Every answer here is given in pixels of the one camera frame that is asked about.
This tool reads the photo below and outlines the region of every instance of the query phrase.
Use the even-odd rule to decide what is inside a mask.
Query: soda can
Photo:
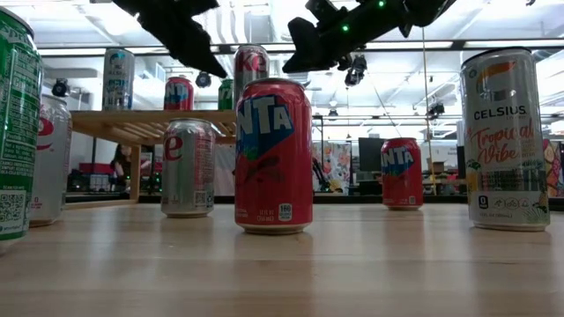
[[[160,209],[168,217],[205,217],[213,210],[212,124],[198,119],[173,120],[163,142]]]
[[[302,232],[313,217],[311,106],[302,85],[266,78],[237,104],[235,223],[249,233]]]
[[[255,44],[239,46],[234,60],[233,100],[237,103],[245,85],[256,79],[268,78],[271,62],[266,49]]]
[[[67,103],[41,96],[30,226],[53,224],[63,212],[69,174],[72,120]]]
[[[39,125],[43,67],[33,30],[0,7],[0,254],[24,237]]]
[[[480,228],[543,231],[550,224],[535,60],[490,50],[461,72],[470,219]]]
[[[382,196],[390,210],[417,210],[423,205],[421,149],[414,138],[398,137],[384,142]]]
[[[165,110],[192,110],[194,85],[186,77],[171,77],[165,86]]]
[[[103,110],[131,110],[135,56],[128,50],[108,48],[104,55]]]
[[[218,110],[233,110],[233,80],[224,79],[219,87]]]

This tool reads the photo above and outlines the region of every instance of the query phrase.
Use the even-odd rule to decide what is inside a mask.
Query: sprite can
[[[0,254],[26,235],[42,65],[33,30],[0,7]]]
[[[233,80],[225,79],[219,87],[218,110],[233,109]]]

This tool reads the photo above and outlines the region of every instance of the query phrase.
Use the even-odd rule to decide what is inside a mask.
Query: red fanta can
[[[390,210],[417,210],[423,205],[421,149],[414,138],[386,140],[382,147],[383,202]]]
[[[235,223],[249,233],[303,231],[313,217],[311,106],[302,85],[265,78],[237,104]]]
[[[185,77],[171,77],[165,86],[165,110],[192,110],[194,85]]]

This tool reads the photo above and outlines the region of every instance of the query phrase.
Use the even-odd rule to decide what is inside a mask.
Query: wooden tabletop
[[[547,232],[496,232],[464,205],[318,205],[306,231],[247,235],[230,205],[69,210],[0,258],[0,315],[564,315],[562,214]]]

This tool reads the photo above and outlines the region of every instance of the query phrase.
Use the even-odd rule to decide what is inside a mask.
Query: poster
[[[351,150],[350,143],[323,143],[323,162],[321,142],[312,145],[312,157],[319,162],[323,172],[323,180],[313,172],[314,191],[329,191],[348,195],[351,179]]]

